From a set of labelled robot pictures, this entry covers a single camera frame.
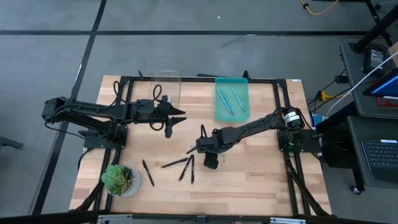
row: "wooden table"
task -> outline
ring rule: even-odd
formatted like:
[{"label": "wooden table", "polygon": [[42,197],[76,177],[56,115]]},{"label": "wooden table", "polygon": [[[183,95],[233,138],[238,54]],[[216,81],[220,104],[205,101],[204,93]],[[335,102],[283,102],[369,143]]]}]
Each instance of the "wooden table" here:
[{"label": "wooden table", "polygon": [[[97,103],[108,105],[114,100],[112,84],[119,76],[104,76]],[[286,80],[292,106],[300,108],[309,121],[307,104],[300,80]],[[276,131],[266,131],[243,139],[231,150],[219,155],[216,170],[203,166],[204,154],[195,153],[195,182],[190,183],[190,167],[185,178],[178,178],[185,163],[166,169],[160,167],[186,157],[185,153],[200,136],[200,125],[208,133],[213,128],[231,125],[214,120],[215,84],[210,82],[182,82],[179,109],[187,113],[187,120],[173,127],[170,139],[163,131],[153,131],[148,124],[130,124],[126,147],[120,164],[137,169],[142,176],[138,193],[128,198],[113,198],[112,212],[207,214],[247,216],[291,216],[292,209],[287,174],[282,153],[279,152]],[[148,98],[150,82],[134,82],[132,101]],[[283,94],[280,90],[283,105]],[[250,121],[275,110],[271,84],[250,83]],[[70,208],[76,208],[98,182],[104,149],[94,149],[82,160]],[[317,202],[331,212],[320,163],[309,153],[301,153],[305,183]],[[155,182],[151,186],[141,160],[147,162]],[[302,200],[298,187],[298,208]],[[104,208],[103,191],[100,208]]]}]

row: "white cable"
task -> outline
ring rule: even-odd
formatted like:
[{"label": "white cable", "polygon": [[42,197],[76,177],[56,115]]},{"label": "white cable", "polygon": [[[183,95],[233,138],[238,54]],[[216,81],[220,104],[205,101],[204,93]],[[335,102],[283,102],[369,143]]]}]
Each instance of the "white cable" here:
[{"label": "white cable", "polygon": [[359,84],[361,84],[361,82],[363,82],[363,80],[365,80],[368,76],[372,75],[372,73],[374,71],[376,71],[377,69],[379,69],[379,67],[381,67],[382,65],[384,65],[386,62],[388,62],[390,59],[392,59],[395,55],[397,55],[398,52],[396,52],[395,54],[391,55],[389,58],[387,58],[385,61],[383,61],[379,66],[377,66],[376,68],[374,68],[371,72],[369,72],[367,75],[365,75],[365,77],[363,77],[361,79],[361,81],[359,81],[354,87],[352,87],[346,94],[344,94],[343,97],[341,97],[335,104],[333,104],[330,109],[328,110],[328,112],[326,113],[326,118],[328,117],[330,111],[341,101],[343,100],[347,95],[349,95],[357,86],[359,86]]}]

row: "teal tray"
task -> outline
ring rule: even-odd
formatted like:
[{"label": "teal tray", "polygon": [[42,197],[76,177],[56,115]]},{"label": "teal tray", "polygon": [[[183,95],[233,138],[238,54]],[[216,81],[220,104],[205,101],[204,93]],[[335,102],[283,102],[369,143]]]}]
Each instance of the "teal tray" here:
[{"label": "teal tray", "polygon": [[[231,87],[234,88],[239,100],[242,103],[244,111],[239,105]],[[248,80],[245,78],[216,78],[216,91],[215,91],[215,118],[217,121],[229,122],[243,122],[250,118],[249,106],[249,93],[248,93]],[[230,103],[234,115],[232,115],[223,100],[218,95],[217,91],[222,90]]]}]

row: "concrete floor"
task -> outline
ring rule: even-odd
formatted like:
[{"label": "concrete floor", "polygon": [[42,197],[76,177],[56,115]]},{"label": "concrete floor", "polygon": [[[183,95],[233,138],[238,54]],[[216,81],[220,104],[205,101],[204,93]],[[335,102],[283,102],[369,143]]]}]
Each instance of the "concrete floor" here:
[{"label": "concrete floor", "polygon": [[[310,7],[320,11],[329,4],[311,1]],[[99,6],[99,0],[5,0],[0,7],[0,30],[91,30]],[[311,16],[298,0],[112,0],[106,4],[99,30],[369,30],[373,25],[372,16],[361,2],[339,2],[328,13]],[[390,30],[392,39],[397,40],[396,25]],[[78,100],[95,102],[103,75],[137,75],[138,69],[147,75],[157,69],[172,69],[183,76],[209,73],[238,77],[249,70],[252,77],[258,78],[299,78],[306,97],[313,98],[344,69],[338,46],[357,40],[308,36],[97,36]],[[88,36],[0,36],[1,103],[7,105],[0,110],[0,136],[25,143],[22,151],[6,147],[0,150],[0,217],[30,212],[55,137],[54,131],[43,126],[43,102],[69,96],[87,41]],[[333,84],[328,93],[347,87]],[[325,114],[327,109],[325,106],[317,113]],[[68,130],[79,129],[70,125]],[[44,213],[68,210],[82,145],[81,139],[66,136]],[[398,209],[398,190],[367,187],[366,192],[355,196],[348,190],[354,183],[349,170],[326,165],[323,169],[333,214],[377,222],[398,220],[394,212]]]}]

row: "white pot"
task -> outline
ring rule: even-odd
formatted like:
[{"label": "white pot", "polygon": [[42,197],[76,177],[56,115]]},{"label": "white pot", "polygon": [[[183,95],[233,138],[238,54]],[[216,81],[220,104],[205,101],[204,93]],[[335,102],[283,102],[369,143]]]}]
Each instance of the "white pot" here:
[{"label": "white pot", "polygon": [[124,167],[127,167],[128,169],[131,169],[132,172],[132,184],[131,187],[129,188],[129,190],[123,192],[121,195],[114,195],[111,194],[111,192],[108,190],[108,188],[106,188],[106,191],[108,191],[108,193],[110,195],[112,195],[113,197],[130,197],[133,196],[134,194],[137,193],[137,191],[139,190],[139,188],[141,187],[141,175],[139,175],[138,171],[135,169],[132,169],[129,166],[126,165],[122,165]]}]

